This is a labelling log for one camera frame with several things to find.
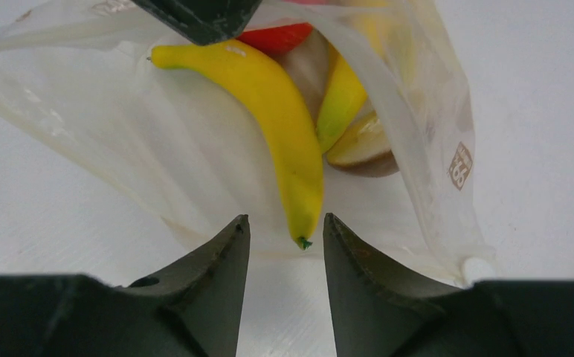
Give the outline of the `yellow toy banana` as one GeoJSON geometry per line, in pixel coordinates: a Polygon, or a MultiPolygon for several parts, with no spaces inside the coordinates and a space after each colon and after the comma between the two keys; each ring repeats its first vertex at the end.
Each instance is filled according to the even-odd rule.
{"type": "Polygon", "coordinates": [[[304,97],[283,67],[237,39],[156,45],[150,61],[162,70],[199,73],[250,112],[273,161],[289,235],[300,250],[308,250],[322,213],[323,158],[304,97]]]}

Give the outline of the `polka dot zip bag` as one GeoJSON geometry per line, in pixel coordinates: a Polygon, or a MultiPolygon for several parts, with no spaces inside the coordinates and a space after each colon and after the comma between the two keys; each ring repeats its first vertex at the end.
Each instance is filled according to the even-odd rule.
{"type": "MultiPolygon", "coordinates": [[[[473,206],[474,119],[468,79],[433,1],[263,3],[258,29],[297,20],[314,44],[287,71],[309,103],[335,45],[367,90],[379,135],[401,169],[386,178],[324,170],[324,212],[407,267],[467,286],[497,276],[473,206]]],[[[324,281],[321,230],[290,239],[257,122],[192,71],[162,71],[156,45],[186,39],[130,1],[48,1],[0,25],[0,117],[161,219],[185,248],[247,214],[253,271],[324,281]]]]}

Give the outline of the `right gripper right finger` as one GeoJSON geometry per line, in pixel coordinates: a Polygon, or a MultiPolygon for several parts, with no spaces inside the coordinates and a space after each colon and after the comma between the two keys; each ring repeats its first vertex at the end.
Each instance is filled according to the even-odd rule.
{"type": "Polygon", "coordinates": [[[339,356],[574,356],[574,280],[457,288],[387,256],[332,213],[323,253],[339,356]]]}

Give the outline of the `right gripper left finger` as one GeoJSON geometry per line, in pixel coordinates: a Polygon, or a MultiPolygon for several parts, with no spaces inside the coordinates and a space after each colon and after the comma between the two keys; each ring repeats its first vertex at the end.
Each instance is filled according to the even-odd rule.
{"type": "Polygon", "coordinates": [[[87,274],[0,275],[0,356],[234,356],[250,245],[240,215],[128,286],[87,274]]]}

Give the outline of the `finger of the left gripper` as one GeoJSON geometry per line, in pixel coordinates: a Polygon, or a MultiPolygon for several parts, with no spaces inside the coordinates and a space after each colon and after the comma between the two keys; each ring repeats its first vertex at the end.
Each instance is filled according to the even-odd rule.
{"type": "Polygon", "coordinates": [[[134,0],[159,22],[194,45],[206,46],[241,35],[261,0],[134,0]]]}

